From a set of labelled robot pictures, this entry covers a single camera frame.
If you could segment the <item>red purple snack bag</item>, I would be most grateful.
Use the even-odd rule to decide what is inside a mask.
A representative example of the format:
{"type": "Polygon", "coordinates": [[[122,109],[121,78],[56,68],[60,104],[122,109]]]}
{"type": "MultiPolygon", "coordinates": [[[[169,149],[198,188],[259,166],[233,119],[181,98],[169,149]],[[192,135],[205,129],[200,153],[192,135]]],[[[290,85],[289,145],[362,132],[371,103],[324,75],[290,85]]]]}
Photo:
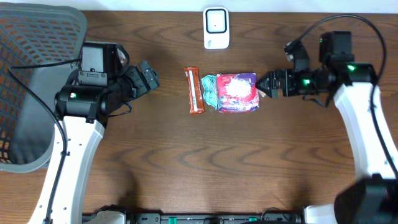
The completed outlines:
{"type": "Polygon", "coordinates": [[[256,73],[217,74],[218,111],[241,113],[259,107],[256,73]]]}

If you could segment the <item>orange brown snack bar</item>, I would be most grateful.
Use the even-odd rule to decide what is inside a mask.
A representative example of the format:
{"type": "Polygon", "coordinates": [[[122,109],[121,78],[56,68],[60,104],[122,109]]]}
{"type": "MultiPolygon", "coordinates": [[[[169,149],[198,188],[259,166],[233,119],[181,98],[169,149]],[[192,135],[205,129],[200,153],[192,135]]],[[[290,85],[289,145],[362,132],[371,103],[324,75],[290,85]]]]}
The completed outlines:
{"type": "Polygon", "coordinates": [[[184,68],[189,87],[190,114],[201,114],[205,112],[198,71],[199,69],[197,66],[184,68]]]}

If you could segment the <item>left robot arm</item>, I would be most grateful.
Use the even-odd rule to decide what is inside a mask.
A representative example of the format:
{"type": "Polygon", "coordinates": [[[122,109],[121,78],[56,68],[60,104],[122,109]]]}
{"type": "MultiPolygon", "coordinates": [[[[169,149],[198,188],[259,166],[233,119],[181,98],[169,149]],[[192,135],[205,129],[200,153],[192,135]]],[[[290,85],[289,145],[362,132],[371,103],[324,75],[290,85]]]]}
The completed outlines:
{"type": "Polygon", "coordinates": [[[30,223],[82,222],[91,165],[108,119],[158,86],[159,74],[144,60],[106,85],[65,85],[57,93],[57,133],[30,223]]]}

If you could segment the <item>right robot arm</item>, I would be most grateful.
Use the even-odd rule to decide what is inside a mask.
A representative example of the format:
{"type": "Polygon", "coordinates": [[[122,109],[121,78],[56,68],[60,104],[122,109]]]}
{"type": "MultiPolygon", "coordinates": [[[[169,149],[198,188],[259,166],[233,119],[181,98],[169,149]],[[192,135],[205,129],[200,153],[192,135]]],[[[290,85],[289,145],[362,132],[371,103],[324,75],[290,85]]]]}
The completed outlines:
{"type": "Polygon", "coordinates": [[[268,97],[327,93],[343,118],[354,156],[356,181],[327,205],[303,210],[302,223],[397,223],[397,149],[384,118],[377,76],[370,63],[355,62],[351,32],[320,36],[321,68],[311,70],[302,42],[284,47],[294,67],[271,70],[256,82],[268,97]]]}

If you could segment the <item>teal snack wrapper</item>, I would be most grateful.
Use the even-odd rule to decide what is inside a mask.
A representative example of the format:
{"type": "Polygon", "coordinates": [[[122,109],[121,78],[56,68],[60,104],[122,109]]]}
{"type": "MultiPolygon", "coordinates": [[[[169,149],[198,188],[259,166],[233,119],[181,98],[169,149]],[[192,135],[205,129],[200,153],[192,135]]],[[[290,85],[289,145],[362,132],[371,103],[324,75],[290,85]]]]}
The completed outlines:
{"type": "Polygon", "coordinates": [[[209,105],[218,109],[218,91],[215,75],[207,75],[201,79],[204,89],[203,99],[209,105]]]}

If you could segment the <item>small orange carton box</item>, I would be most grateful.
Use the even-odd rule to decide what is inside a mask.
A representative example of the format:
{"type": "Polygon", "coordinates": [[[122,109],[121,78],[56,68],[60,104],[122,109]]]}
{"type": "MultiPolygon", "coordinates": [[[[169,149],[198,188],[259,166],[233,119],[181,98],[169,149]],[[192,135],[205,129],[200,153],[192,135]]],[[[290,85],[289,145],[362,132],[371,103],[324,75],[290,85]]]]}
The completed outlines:
{"type": "Polygon", "coordinates": [[[262,97],[265,97],[265,96],[267,96],[263,91],[261,91],[261,90],[258,90],[257,91],[262,97]]]}

